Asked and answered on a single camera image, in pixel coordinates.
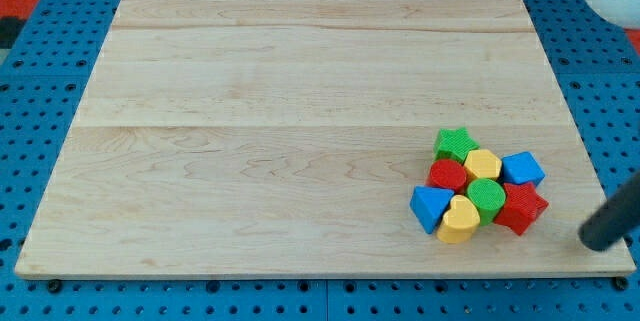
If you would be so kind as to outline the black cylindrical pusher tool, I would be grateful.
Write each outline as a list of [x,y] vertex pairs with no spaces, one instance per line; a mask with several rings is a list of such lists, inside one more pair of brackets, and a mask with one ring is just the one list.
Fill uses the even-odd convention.
[[581,243],[606,251],[639,226],[639,172],[635,172],[579,228]]

